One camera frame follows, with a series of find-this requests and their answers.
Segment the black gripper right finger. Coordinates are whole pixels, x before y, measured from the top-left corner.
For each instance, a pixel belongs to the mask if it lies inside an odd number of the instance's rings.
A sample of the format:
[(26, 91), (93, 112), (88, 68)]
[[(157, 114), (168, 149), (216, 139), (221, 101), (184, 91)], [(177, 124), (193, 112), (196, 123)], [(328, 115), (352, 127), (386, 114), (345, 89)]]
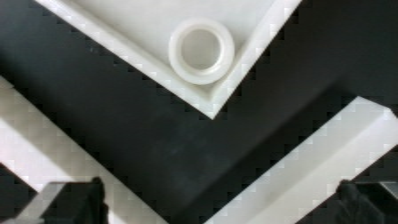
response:
[(338, 186), (338, 224), (398, 224), (398, 182), (344, 180)]

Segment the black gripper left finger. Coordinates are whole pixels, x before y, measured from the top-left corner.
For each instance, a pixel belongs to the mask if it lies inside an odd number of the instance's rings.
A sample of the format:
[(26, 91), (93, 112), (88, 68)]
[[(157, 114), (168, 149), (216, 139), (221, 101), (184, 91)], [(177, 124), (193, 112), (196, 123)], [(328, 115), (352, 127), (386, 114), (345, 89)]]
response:
[(102, 179), (52, 182), (17, 216), (17, 224), (109, 224)]

